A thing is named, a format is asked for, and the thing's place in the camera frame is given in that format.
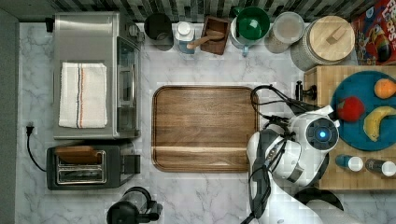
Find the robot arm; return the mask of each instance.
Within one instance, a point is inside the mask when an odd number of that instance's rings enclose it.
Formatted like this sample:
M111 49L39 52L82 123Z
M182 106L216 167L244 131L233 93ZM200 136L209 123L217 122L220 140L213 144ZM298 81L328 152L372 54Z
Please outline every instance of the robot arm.
M283 189L281 189L273 179L273 174L262 168L263 165L268 165L270 162L267 160L274 157L284 146L284 156L279 161L280 167L285 167L290 158L298 159L297 154L301 151L291 141L284 141L273 130L263 130L259 133L254 133L250 138L247 146L247 157L249 159L249 195L250 208L252 209L252 217L248 218L243 223L248 223L253 217L259 220L259 223L312 223L321 224L318 215L310 210L302 203L295 200ZM276 164L273 163L269 168L275 168ZM288 169L275 169L273 173L278 176L285 177L292 173L292 168ZM269 192L268 197L265 199L265 192Z
M325 107L293 117L289 123L293 137L270 128L253 134L247 145L252 213L243 223L254 217L261 224L322 223L314 211L281 189L273 175L302 187L318 178L323 161L338 140L338 125L327 116L331 112Z

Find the marble countertop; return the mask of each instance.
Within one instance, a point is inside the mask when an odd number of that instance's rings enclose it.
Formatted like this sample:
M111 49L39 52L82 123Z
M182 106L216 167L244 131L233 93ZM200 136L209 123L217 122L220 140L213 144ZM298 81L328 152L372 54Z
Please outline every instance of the marble countertop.
M199 36L202 25L197 25ZM52 134L53 36L45 23L21 23L20 76L16 182L17 223L106 223L106 211L130 187L148 189L163 205L157 223L240 223L249 213L248 173L182 174L157 170L150 155L151 99L163 85L274 84L292 96L303 71L294 66L287 50L270 53L261 43L246 58L230 40L224 55L197 50L182 54L174 46L160 51L146 41L142 48L142 135L134 140L142 155L141 174L118 189L51 191L46 174L31 162L26 150L25 126L35 124L31 149L39 164L46 162L46 150L60 142ZM273 94L260 93L262 101ZM262 107L268 114L285 115L284 105ZM365 223L396 223L396 196L392 192L337 193L345 210Z

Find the wooden spoon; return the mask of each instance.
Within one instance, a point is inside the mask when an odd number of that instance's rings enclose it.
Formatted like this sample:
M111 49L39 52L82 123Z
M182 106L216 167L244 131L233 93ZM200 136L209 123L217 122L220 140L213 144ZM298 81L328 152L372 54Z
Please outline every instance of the wooden spoon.
M206 36L199 38L187 45L187 49L195 49L196 47L204 44L208 40L221 40L224 38L224 33L214 30L207 30Z

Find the orange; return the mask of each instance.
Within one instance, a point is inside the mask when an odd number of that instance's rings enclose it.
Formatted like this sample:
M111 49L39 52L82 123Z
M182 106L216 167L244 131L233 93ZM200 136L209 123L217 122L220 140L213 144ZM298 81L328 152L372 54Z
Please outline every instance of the orange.
M387 78L379 79L374 86L375 95L387 99L396 92L396 83Z

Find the banana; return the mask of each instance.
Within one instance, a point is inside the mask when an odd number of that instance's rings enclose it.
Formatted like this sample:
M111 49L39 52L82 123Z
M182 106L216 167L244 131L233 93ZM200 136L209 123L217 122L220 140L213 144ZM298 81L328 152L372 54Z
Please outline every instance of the banana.
M378 140L381 120L390 115L396 115L396 109L386 105L377 107L364 119L363 130L373 142Z

